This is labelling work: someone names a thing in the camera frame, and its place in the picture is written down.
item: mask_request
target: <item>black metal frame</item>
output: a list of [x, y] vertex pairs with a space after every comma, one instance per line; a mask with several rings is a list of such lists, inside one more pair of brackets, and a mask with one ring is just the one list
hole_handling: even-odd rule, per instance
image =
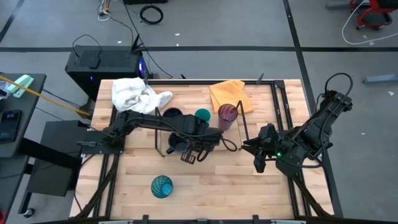
[[[212, 85], [216, 84], [219, 82], [222, 82], [223, 80], [164, 80], [164, 81], [159, 81], [159, 80], [148, 80], [149, 85]], [[293, 126], [292, 122], [292, 117], [290, 114], [290, 108], [289, 104], [287, 101], [287, 94], [285, 90], [285, 85], [283, 80], [244, 80], [245, 84], [247, 85], [271, 85], [271, 91], [272, 91], [272, 99], [274, 101], [274, 107], [275, 107], [275, 113], [277, 116], [277, 124], [280, 130], [283, 129], [283, 123], [282, 123], [282, 116], [280, 113], [280, 108], [279, 108], [279, 101], [278, 101], [278, 96], [277, 96], [277, 87], [280, 88], [281, 95], [282, 95], [282, 101], [284, 104], [284, 111], [287, 119], [287, 124], [288, 127], [291, 128]], [[116, 117], [116, 110], [113, 108], [113, 112], [111, 115], [111, 122], [110, 124], [113, 123], [114, 119]], [[101, 168], [101, 175], [100, 175], [100, 180], [104, 179], [104, 174], [107, 168], [108, 163], [106, 162], [108, 158], [106, 159], [104, 155], [104, 160], [103, 160], [103, 166]], [[112, 202], [113, 202], [113, 193], [114, 193], [114, 188], [115, 188], [115, 183], [116, 183], [116, 174], [117, 174], [117, 168], [118, 168], [118, 162], [119, 162], [119, 155], [116, 154], [114, 155], [114, 160], [113, 160], [113, 165], [116, 163], [116, 172], [111, 178], [111, 181], [109, 181], [109, 193], [108, 193], [108, 201], [106, 203], [106, 212], [105, 216], [103, 217], [98, 217], [98, 212], [100, 210], [100, 200], [97, 201], [96, 207], [95, 207], [95, 212], [93, 213], [93, 218], [74, 218], [71, 220], [62, 220], [62, 221], [55, 221], [55, 222], [48, 222], [48, 224], [70, 224], [70, 223], [95, 223], [97, 224], [99, 220], [101, 221], [106, 221], [110, 220], [110, 214], [111, 214], [111, 207], [112, 207]], [[304, 184], [303, 182], [303, 174], [298, 174], [298, 176], [295, 177], [296, 179], [299, 179], [301, 183]], [[292, 210], [294, 213], [294, 220], [302, 220], [306, 221], [307, 223], [392, 223], [392, 222], [381, 222], [381, 221], [371, 221], [371, 220], [354, 220], [354, 219], [345, 219], [345, 218], [336, 218], [336, 217], [312, 217], [310, 214], [310, 207], [308, 202], [306, 201], [305, 197], [303, 196], [303, 201], [304, 201], [304, 210], [305, 210], [305, 216], [299, 215], [299, 206], [297, 204], [297, 198], [295, 194], [295, 186], [293, 184], [292, 179], [288, 179], [288, 184], [289, 184], [289, 193], [290, 193], [290, 199], [292, 201]], [[253, 215], [252, 220], [149, 220], [149, 217], [147, 215], [143, 215], [142, 220], [132, 220], [134, 223], [141, 223], [141, 224], [148, 224], [148, 223], [157, 223], [157, 224], [169, 224], [169, 223], [195, 223], [195, 224], [201, 224], [201, 223], [225, 223], [225, 224], [236, 224], [236, 223], [254, 223], [254, 224], [260, 224], [260, 223], [277, 223], [277, 221], [281, 220], [260, 220], [258, 215]]]

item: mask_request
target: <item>red chair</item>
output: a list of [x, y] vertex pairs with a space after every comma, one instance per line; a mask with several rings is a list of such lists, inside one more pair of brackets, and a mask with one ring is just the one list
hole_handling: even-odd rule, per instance
[[[351, 0], [349, 2], [351, 10], [356, 9], [361, 1]], [[378, 30], [384, 26], [388, 26], [392, 22], [389, 13], [398, 9], [398, 0], [369, 0], [369, 4], [363, 4], [357, 10], [358, 26], [357, 30], [363, 27], [373, 27]]]

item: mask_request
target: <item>desk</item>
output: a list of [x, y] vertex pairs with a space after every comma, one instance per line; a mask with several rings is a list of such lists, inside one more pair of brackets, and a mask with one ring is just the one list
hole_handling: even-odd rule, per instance
[[[170, 107], [178, 107], [184, 114], [193, 114], [199, 108], [213, 111], [209, 90], [212, 81], [197, 80], [197, 84], [201, 85], [184, 84], [191, 81], [151, 80], [150, 85], [157, 93], [171, 91], [174, 94], [172, 101], [160, 112]], [[284, 83], [293, 124], [301, 125], [309, 117], [302, 84], [300, 80], [284, 80]], [[112, 80], [101, 82], [91, 123], [94, 128], [102, 129], [109, 124], [113, 107], [112, 84]], [[246, 114], [249, 137], [256, 137], [260, 128], [267, 123], [277, 126], [271, 86], [245, 85], [244, 91], [254, 105], [254, 112]], [[279, 105], [283, 105], [279, 90], [277, 96]], [[286, 116], [282, 113], [284, 129], [287, 129], [287, 124]], [[255, 214], [260, 219], [294, 217], [287, 178], [276, 169], [273, 162], [268, 162], [266, 171], [258, 174], [253, 166], [252, 155], [246, 151], [229, 152], [219, 147], [202, 163], [189, 165], [180, 161], [178, 154], [160, 157], [154, 149], [154, 133], [154, 130], [138, 128], [126, 137], [125, 151], [120, 156], [116, 177], [112, 220], [141, 220], [145, 214], [151, 220], [251, 219]], [[241, 116], [224, 136], [239, 144], [245, 140]], [[167, 136], [161, 132], [158, 138], [160, 148], [165, 152]], [[89, 201], [97, 188], [102, 159], [102, 155], [94, 156], [80, 171], [76, 195], [82, 205]], [[333, 213], [323, 170], [306, 169], [303, 173], [309, 191], [326, 211]], [[167, 175], [174, 182], [173, 194], [165, 199], [155, 198], [150, 191], [150, 184], [158, 175]], [[303, 203], [297, 187], [296, 194], [298, 209], [303, 215]], [[78, 207], [74, 202], [70, 215], [77, 213]]]
[[[1, 74], [11, 80], [17, 80], [23, 74]], [[29, 74], [35, 80], [30, 85], [30, 89], [41, 92], [44, 86], [46, 76], [44, 74]], [[30, 93], [24, 93], [19, 99], [10, 96], [6, 100], [0, 101], [0, 112], [6, 110], [21, 110], [22, 116], [19, 121], [18, 133], [16, 140], [7, 144], [0, 144], [1, 157], [11, 157], [17, 151], [21, 141], [25, 135], [30, 118], [39, 97]], [[0, 178], [15, 174], [23, 174], [29, 161], [29, 156], [16, 156], [12, 158], [0, 159]], [[6, 218], [11, 209], [11, 205], [16, 196], [19, 184], [22, 180], [22, 175], [0, 179], [0, 210], [5, 211]]]

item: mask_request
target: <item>green object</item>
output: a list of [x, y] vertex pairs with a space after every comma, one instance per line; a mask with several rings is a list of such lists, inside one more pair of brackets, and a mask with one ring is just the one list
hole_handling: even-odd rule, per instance
[[155, 197], [166, 198], [173, 192], [173, 182], [169, 177], [160, 175], [152, 181], [150, 189]]
[[211, 118], [211, 114], [210, 111], [206, 110], [206, 109], [199, 109], [195, 112], [195, 116], [197, 116], [200, 119], [205, 120], [206, 122], [209, 122], [210, 118]]

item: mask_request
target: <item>gray floor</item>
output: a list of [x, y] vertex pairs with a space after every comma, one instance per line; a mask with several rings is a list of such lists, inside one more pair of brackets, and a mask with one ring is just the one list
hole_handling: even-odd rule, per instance
[[[341, 38], [341, 28], [349, 11], [327, 11], [326, 0], [290, 0], [290, 6], [301, 46], [349, 47]], [[0, 29], [11, 15], [17, 0], [0, 1]], [[12, 23], [0, 47], [70, 47], [82, 34], [91, 34], [102, 45], [129, 45], [129, 31], [114, 21], [99, 22], [97, 0], [29, 0]], [[147, 46], [257, 45], [292, 47], [283, 2], [280, 0], [169, 0], [161, 4], [164, 20], [157, 26], [134, 22]], [[139, 11], [141, 6], [131, 6]], [[114, 18], [129, 24], [123, 5], [111, 3]], [[355, 21], [346, 28], [353, 42], [397, 32], [398, 22], [380, 32], [356, 31]], [[90, 39], [78, 44], [94, 45]], [[358, 47], [397, 47], [398, 38], [364, 44]], [[167, 72], [187, 78], [301, 78], [295, 52], [152, 52], [156, 62]], [[14, 73], [46, 73], [45, 88], [75, 103], [83, 104], [87, 96], [65, 73], [69, 53], [0, 52], [0, 70]], [[393, 209], [398, 206], [398, 153], [395, 138], [398, 119], [398, 85], [363, 85], [368, 75], [396, 73], [398, 53], [325, 53], [305, 52], [310, 82], [318, 95], [326, 79], [336, 72], [353, 75], [351, 97], [354, 108], [341, 115], [333, 126], [330, 149], [343, 214], [348, 218], [398, 221]], [[154, 64], [150, 69], [166, 77]], [[339, 78], [331, 88], [344, 91], [346, 80]], [[62, 119], [80, 117], [39, 100], [39, 108]], [[56, 119], [35, 111], [26, 137], [40, 141], [46, 121]], [[30, 219], [17, 215], [17, 208], [28, 176], [14, 203], [9, 223], [35, 223], [68, 217], [72, 195], [48, 197], [34, 195], [30, 206], [37, 213]]]

